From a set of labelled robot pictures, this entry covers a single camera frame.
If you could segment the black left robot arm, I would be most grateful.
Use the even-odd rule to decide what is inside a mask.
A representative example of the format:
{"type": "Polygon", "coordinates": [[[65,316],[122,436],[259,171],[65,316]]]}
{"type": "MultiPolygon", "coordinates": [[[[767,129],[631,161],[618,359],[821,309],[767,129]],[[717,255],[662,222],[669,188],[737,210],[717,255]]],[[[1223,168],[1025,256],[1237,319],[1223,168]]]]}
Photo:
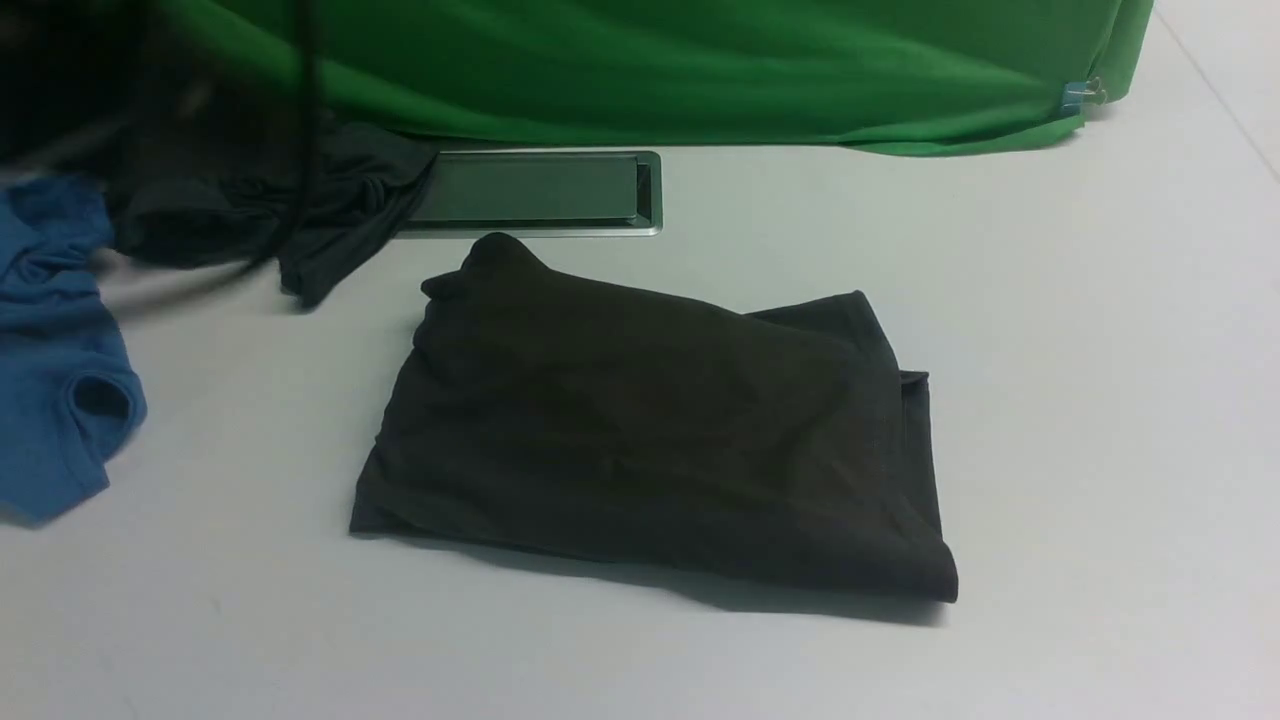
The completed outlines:
{"type": "Polygon", "coordinates": [[[223,173],[284,167],[316,135],[312,8],[283,86],[198,37],[174,1],[5,1],[3,172],[223,173]]]}

